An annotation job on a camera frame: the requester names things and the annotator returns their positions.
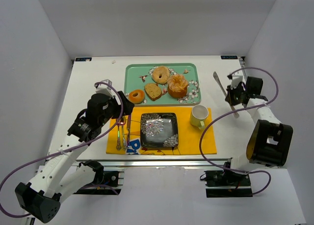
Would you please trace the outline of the orange glazed donut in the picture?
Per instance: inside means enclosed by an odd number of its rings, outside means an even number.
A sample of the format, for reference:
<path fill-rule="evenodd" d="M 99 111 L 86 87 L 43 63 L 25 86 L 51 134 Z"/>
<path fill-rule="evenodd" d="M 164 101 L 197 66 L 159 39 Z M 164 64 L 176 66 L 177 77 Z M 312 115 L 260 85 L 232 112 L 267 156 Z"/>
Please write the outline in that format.
<path fill-rule="evenodd" d="M 145 92 L 143 90 L 140 90 L 140 89 L 136 89 L 136 90 L 130 92 L 128 95 L 129 101 L 132 102 L 133 104 L 142 103 L 144 98 L 145 98 Z"/>

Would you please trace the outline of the metal tongs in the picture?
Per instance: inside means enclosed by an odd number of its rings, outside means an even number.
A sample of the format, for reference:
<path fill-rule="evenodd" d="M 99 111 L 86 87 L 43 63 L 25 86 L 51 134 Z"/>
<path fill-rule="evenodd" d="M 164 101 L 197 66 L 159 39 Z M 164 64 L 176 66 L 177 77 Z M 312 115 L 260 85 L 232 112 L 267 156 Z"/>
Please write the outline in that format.
<path fill-rule="evenodd" d="M 224 89 L 224 87 L 223 87 L 223 85 L 222 85 L 222 83 L 221 83 L 221 81 L 219 79 L 218 74 L 215 71 L 213 72 L 213 78 L 215 79 L 215 81 L 219 85 L 219 87 L 220 87 L 221 91 L 223 92 L 224 96 L 227 97 L 227 93 L 226 93 L 226 91 L 225 91 L 225 89 Z M 235 118 L 239 118 L 238 112 L 234 112 L 233 115 L 234 115 Z"/>

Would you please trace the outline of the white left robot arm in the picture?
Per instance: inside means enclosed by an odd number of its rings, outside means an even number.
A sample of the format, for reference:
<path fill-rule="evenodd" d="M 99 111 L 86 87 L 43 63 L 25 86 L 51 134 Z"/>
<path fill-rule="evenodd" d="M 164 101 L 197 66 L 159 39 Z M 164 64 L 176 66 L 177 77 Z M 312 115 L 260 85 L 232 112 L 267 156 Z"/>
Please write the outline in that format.
<path fill-rule="evenodd" d="M 15 189 L 19 205 L 43 223 L 50 222 L 64 200 L 85 186 L 95 187 L 104 183 L 104 167 L 97 161 L 88 160 L 65 178 L 77 157 L 91 141 L 101 134 L 102 127 L 111 119 L 130 115 L 134 104 L 123 92 L 118 92 L 122 103 L 115 97 L 97 93 L 91 96 L 87 108 L 76 117 L 64 142 L 60 155 L 52 157 L 28 182 L 19 183 Z"/>

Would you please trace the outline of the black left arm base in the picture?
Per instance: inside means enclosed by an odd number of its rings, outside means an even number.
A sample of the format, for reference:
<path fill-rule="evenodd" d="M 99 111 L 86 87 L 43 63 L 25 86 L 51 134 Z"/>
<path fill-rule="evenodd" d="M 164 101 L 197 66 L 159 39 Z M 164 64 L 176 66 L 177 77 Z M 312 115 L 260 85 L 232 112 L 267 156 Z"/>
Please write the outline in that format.
<path fill-rule="evenodd" d="M 88 184 L 85 187 L 79 189 L 76 195 L 114 195 L 120 194 L 122 186 L 124 184 L 124 172 L 123 171 L 104 171 L 104 179 L 100 186 L 91 186 Z"/>

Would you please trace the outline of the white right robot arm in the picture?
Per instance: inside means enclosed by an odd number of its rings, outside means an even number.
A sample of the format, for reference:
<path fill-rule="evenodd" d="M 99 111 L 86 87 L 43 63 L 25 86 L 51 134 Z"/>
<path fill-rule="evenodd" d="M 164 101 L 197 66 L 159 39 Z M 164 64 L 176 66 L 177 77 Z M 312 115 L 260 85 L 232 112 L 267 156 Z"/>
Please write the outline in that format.
<path fill-rule="evenodd" d="M 255 128 L 248 141 L 246 152 L 230 159 L 230 168 L 241 174 L 265 167 L 284 166 L 292 139 L 293 128 L 278 120 L 269 105 L 268 99 L 261 95 L 263 80 L 242 76 L 229 76 L 231 84 L 227 86 L 225 101 L 231 107 L 243 105 L 247 108 Z"/>

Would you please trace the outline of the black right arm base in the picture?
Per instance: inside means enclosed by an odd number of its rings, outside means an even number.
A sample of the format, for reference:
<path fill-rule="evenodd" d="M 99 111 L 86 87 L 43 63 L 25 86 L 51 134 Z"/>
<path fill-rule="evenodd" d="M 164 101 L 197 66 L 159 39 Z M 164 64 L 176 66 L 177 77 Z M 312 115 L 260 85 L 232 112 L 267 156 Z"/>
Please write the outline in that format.
<path fill-rule="evenodd" d="M 252 197 L 248 175 L 229 170 L 207 170 L 200 176 L 205 182 L 207 198 Z"/>

